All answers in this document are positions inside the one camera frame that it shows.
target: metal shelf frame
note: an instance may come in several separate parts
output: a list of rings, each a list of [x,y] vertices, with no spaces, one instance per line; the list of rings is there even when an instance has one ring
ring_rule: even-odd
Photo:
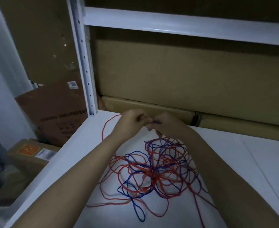
[[[67,0],[88,114],[98,111],[86,25],[279,45],[279,23],[86,7]]]

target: orange sticker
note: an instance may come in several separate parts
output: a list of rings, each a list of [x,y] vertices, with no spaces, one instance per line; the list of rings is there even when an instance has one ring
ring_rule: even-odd
[[[27,145],[24,144],[20,150],[19,153],[25,154],[25,155],[29,155],[29,156],[33,156],[40,148],[37,146],[32,146],[32,145]]]

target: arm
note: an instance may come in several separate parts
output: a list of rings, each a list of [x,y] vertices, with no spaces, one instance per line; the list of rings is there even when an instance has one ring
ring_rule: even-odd
[[[54,182],[13,228],[72,228],[116,150],[151,121],[144,111],[125,112],[112,133]]]
[[[228,227],[279,227],[279,216],[275,211],[197,132],[168,113],[154,121],[159,124],[148,124],[148,130],[154,129],[159,137],[164,134],[186,145]]]

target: forearm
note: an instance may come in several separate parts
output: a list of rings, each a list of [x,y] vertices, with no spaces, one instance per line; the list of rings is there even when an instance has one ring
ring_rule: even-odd
[[[279,216],[267,202],[198,133],[189,129],[181,140],[228,227],[279,227]]]
[[[107,164],[122,143],[113,135],[105,138],[52,184],[15,222],[13,227],[73,227]]]

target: qr code label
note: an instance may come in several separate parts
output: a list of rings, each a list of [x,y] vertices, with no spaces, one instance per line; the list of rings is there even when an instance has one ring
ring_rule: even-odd
[[[68,81],[68,85],[71,90],[78,89],[77,83],[75,81]]]
[[[56,152],[52,151],[52,150],[49,150],[49,149],[45,149],[43,148],[42,150],[39,151],[39,153],[37,153],[35,155],[35,157],[37,158],[41,158],[43,160],[46,160],[46,161],[50,161],[51,158],[56,154]]]

